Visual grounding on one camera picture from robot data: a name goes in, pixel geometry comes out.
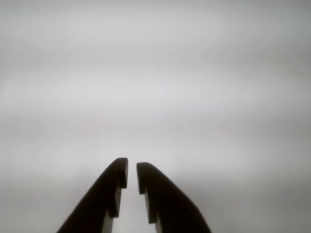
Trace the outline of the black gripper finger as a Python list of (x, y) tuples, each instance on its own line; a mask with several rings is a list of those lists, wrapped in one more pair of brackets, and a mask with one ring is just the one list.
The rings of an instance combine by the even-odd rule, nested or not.
[(59, 233), (110, 233), (119, 217), (121, 190), (127, 188), (128, 159), (114, 160), (62, 224)]
[(197, 206), (158, 168), (137, 164), (138, 189), (157, 233), (209, 233)]

